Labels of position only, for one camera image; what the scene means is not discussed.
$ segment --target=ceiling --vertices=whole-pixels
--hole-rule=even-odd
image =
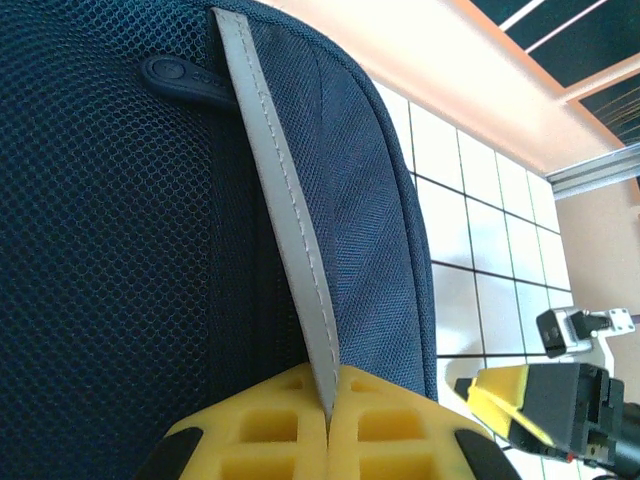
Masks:
[[[541,172],[640,134],[627,131],[640,118],[629,110],[640,104],[638,0],[262,1],[325,33],[376,79]]]

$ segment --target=wall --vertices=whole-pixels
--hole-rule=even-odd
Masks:
[[[640,314],[640,191],[623,182],[557,202],[574,303]],[[640,402],[640,331],[610,340],[626,399]]]

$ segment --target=stitching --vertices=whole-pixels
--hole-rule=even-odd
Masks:
[[[269,118],[269,112],[267,109],[267,106],[265,104],[265,97],[266,95],[261,91],[259,85],[258,85],[258,79],[256,78],[256,74],[254,71],[254,65],[253,62],[251,61],[251,55],[249,54],[249,50],[247,47],[247,42],[246,42],[246,38],[245,38],[245,32],[244,32],[244,28],[243,25],[240,23],[240,21],[238,20],[237,16],[234,16],[234,20],[236,22],[236,24],[238,25],[238,33],[240,34],[240,39],[242,40],[242,46],[244,48],[244,52],[245,52],[245,56],[247,59],[247,63],[249,64],[249,69],[251,70],[251,76],[253,77],[253,83],[256,87],[256,92],[258,93],[258,96],[260,98],[260,105],[262,106],[262,113],[264,114],[265,120],[267,121],[267,125],[269,126],[269,132],[271,133],[271,139],[273,140],[273,145],[276,149],[276,152],[278,153],[278,160],[280,163],[280,169],[282,170],[282,174],[284,176],[285,182],[287,184],[287,190],[289,190],[289,198],[291,199],[291,205],[293,206],[293,209],[296,213],[296,218],[298,220],[298,228],[300,230],[300,235],[302,237],[302,241],[304,242],[304,249],[305,252],[307,253],[307,261],[309,262],[309,268],[311,270],[311,275],[313,277],[313,283],[315,285],[315,289],[316,289],[316,294],[318,295],[318,300],[320,301],[320,308],[322,310],[322,318],[324,320],[324,326],[325,326],[325,331],[327,333],[327,338],[329,340],[329,350],[331,351],[331,359],[332,359],[332,363],[333,363],[333,382],[334,382],[334,388],[335,385],[338,383],[338,371],[336,368],[336,348],[334,345],[334,339],[331,335],[331,331],[329,329],[329,320],[327,318],[327,312],[325,310],[325,305],[324,305],[324,301],[322,299],[322,294],[320,293],[320,285],[318,284],[318,277],[316,275],[315,272],[315,268],[313,266],[313,259],[311,258],[311,252],[309,251],[309,242],[307,240],[307,237],[305,236],[304,233],[304,226],[302,224],[302,219],[300,217],[300,209],[298,208],[298,205],[296,204],[296,199],[295,199],[295,195],[293,193],[293,189],[291,188],[291,182],[289,180],[289,174],[287,173],[287,169],[284,165],[284,155],[282,153],[282,150],[280,149],[280,146],[278,145],[278,140],[276,139],[276,134],[275,134],[275,129],[273,127],[273,124],[271,123],[271,119]]]
[[[409,256],[411,257],[411,275],[413,277],[414,291],[416,294],[416,299],[418,301],[418,321],[420,322],[421,326],[421,328],[419,329],[419,334],[423,340],[423,342],[421,342],[423,360],[422,371],[424,373],[426,390],[431,390],[430,393],[434,393],[435,381],[430,381],[429,383],[427,383],[427,377],[433,378],[433,376],[431,375],[432,372],[427,372],[426,370],[427,364],[429,363],[427,356],[433,357],[433,362],[430,363],[429,366],[435,367],[435,351],[427,350],[426,346],[426,344],[429,343],[429,338],[435,338],[435,322],[431,322],[427,318],[429,316],[428,311],[433,312],[433,306],[429,306],[433,303],[433,295],[429,295],[428,292],[424,292],[424,295],[420,295],[421,290],[430,290],[433,292],[433,288],[429,289],[426,286],[426,283],[428,282],[419,280],[417,273],[418,271],[422,271],[425,268],[427,269],[427,271],[431,271],[430,268],[428,268],[429,249],[427,247],[427,238],[424,228],[414,228],[414,225],[412,225],[411,223],[412,214],[417,209],[417,200],[414,201],[411,199],[413,192],[405,188],[402,181],[400,180],[400,177],[402,176],[401,169],[404,167],[404,160],[402,160],[401,157],[393,154],[395,150],[392,147],[395,142],[392,132],[394,130],[390,121],[389,125],[387,125],[385,114],[383,113],[382,107],[380,105],[382,102],[375,90],[375,87],[371,83],[369,77],[366,76],[364,70],[362,70],[362,68],[352,58],[350,58],[340,47],[338,47],[335,42],[329,40],[326,37],[323,37],[322,35],[317,35],[317,32],[313,31],[311,27],[304,25],[296,19],[289,19],[290,21],[284,22],[283,25],[282,19],[279,17],[281,15],[281,12],[270,10],[266,5],[262,5],[259,3],[248,2],[246,5],[244,3],[240,5],[234,5],[233,8],[235,9],[236,13],[242,13],[253,19],[260,20],[261,22],[268,25],[277,25],[283,27],[287,32],[297,36],[298,38],[304,39],[312,45],[323,50],[341,67],[343,67],[349,75],[351,75],[353,80],[360,87],[360,90],[367,97],[373,113],[378,120],[378,124],[382,128],[382,135],[384,136],[385,144],[387,146],[387,153],[389,154],[389,163],[391,164],[391,167],[393,169],[396,187],[400,195],[400,203],[402,207],[402,222],[404,223],[405,230],[407,232]],[[422,303],[426,303],[427,305],[425,305],[424,307],[420,307],[420,304]],[[427,327],[429,329],[429,332],[423,332],[422,327]]]

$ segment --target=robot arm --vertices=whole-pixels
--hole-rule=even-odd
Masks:
[[[484,369],[459,379],[472,413],[514,448],[564,461],[581,459],[621,479],[640,478],[640,406],[624,403],[606,338],[635,331],[625,309],[549,310],[537,319],[550,358],[580,363]]]

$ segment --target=grout line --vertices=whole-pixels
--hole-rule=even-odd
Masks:
[[[418,168],[416,165],[416,149],[415,149],[415,146],[413,145],[413,120],[411,118],[411,102],[409,100],[407,100],[407,113],[409,115],[409,136],[411,137],[411,164],[413,165],[413,173],[415,174]],[[414,179],[414,180],[415,180],[416,190],[418,190],[418,181],[417,179]]]
[[[536,219],[536,209],[533,206],[533,194],[531,193],[531,182],[529,182],[529,175],[527,175],[527,186],[529,187],[529,198],[531,199],[531,209],[533,210],[533,218],[534,220]],[[546,285],[549,284],[549,280],[547,279],[547,269],[544,266],[544,256],[542,254],[542,244],[540,243],[540,232],[538,231],[538,228],[536,228],[536,238],[538,239],[538,255],[540,255],[540,262],[542,263],[542,276],[544,277],[544,283]],[[547,290],[547,300],[549,302],[549,307],[551,307],[551,297],[549,296],[549,291]]]
[[[454,353],[438,355],[438,358],[504,358],[504,357],[546,357],[546,353],[485,353],[482,355],[473,355],[471,353]]]
[[[434,185],[437,185],[437,186],[442,187],[442,188],[444,188],[446,190],[449,190],[450,192],[455,192],[455,193],[457,193],[459,195],[462,195],[464,197],[470,198],[471,200],[475,200],[476,202],[482,203],[483,205],[486,205],[487,207],[494,208],[495,210],[499,210],[501,212],[504,212],[504,213],[506,213],[508,215],[511,215],[512,217],[515,217],[515,218],[520,219],[520,220],[522,220],[524,222],[530,223],[531,225],[535,225],[537,227],[540,227],[543,230],[546,230],[548,232],[560,235],[560,232],[557,232],[557,231],[555,231],[555,230],[553,230],[553,229],[551,229],[549,227],[545,227],[544,225],[540,225],[540,224],[536,223],[535,220],[531,221],[528,218],[521,217],[520,215],[518,215],[516,213],[509,212],[509,211],[505,210],[504,208],[496,207],[495,205],[493,205],[493,204],[491,204],[491,203],[489,203],[489,202],[487,202],[485,200],[481,200],[481,199],[479,199],[477,197],[474,197],[473,195],[469,195],[468,193],[464,193],[464,192],[461,192],[460,190],[456,190],[453,187],[445,185],[444,183],[440,183],[437,180],[432,180],[430,178],[427,178],[424,175],[420,175],[419,173],[413,173],[413,175],[415,175],[416,178],[419,178],[420,180],[424,180],[426,182],[433,183]],[[527,185],[529,186],[529,177],[528,177],[528,175],[527,175]],[[529,198],[530,199],[532,198],[531,197],[531,187],[530,186],[529,186]],[[533,212],[533,216],[534,216],[534,219],[535,219],[535,209],[533,208],[533,200],[531,200],[531,202],[532,202],[531,211]]]
[[[544,287],[544,288],[548,288],[548,289],[551,289],[551,290],[557,290],[559,292],[571,293],[571,290],[567,289],[567,288],[555,287],[553,285],[548,285],[548,284],[545,284],[545,283],[538,283],[538,282],[534,282],[532,280],[524,280],[524,279],[521,279],[521,278],[509,277],[507,275],[501,275],[499,273],[493,273],[493,272],[486,272],[484,270],[476,270],[473,267],[465,267],[464,265],[456,265],[455,263],[443,262],[443,261],[440,261],[440,260],[431,260],[431,263],[433,265],[440,265],[441,267],[455,268],[456,270],[464,270],[465,272],[479,273],[480,275],[486,275],[488,277],[501,278],[502,280],[513,280],[514,282],[517,282],[517,283],[524,283],[524,284],[527,284],[527,285],[533,285],[535,287]]]
[[[500,192],[502,192],[502,180],[500,178],[500,171],[498,171],[498,184],[500,185]],[[511,234],[509,233],[509,226],[507,225],[507,214],[506,212],[503,214],[503,220],[504,220],[504,229],[505,232],[507,233],[507,243],[509,245],[509,259],[511,260],[511,271],[513,272],[513,290],[516,296],[516,308],[518,309],[518,324],[520,326],[520,338],[522,339],[522,349],[526,352],[527,351],[527,340],[526,338],[524,338],[524,328],[522,326],[522,310],[520,309],[520,296],[518,295],[518,284],[515,281],[516,278],[516,264],[513,260],[513,252],[511,250]]]
[[[459,130],[457,128],[456,128],[456,143],[458,144],[458,161],[460,162],[460,178],[462,179],[462,189],[466,191],[466,185],[464,182],[464,171],[462,167],[462,153],[460,152],[460,136],[459,136]],[[475,259],[475,255],[473,254],[473,240],[471,239],[471,220],[469,218],[469,208],[467,206],[467,200],[464,196],[463,196],[463,199],[464,199],[464,212],[467,216],[467,234],[469,235],[469,250],[471,250],[471,266],[475,271],[476,259]],[[475,273],[473,275],[473,286],[476,291],[476,308],[478,309],[478,325],[480,326],[480,342],[482,343],[482,353],[486,353],[487,347],[484,341],[484,325],[482,324],[482,311],[480,309],[480,293],[478,291],[478,279],[476,278]]]
[[[542,458],[538,458],[538,460],[540,461],[540,470],[542,471],[542,478],[543,480],[547,480],[547,474],[544,471],[544,462],[542,461]]]

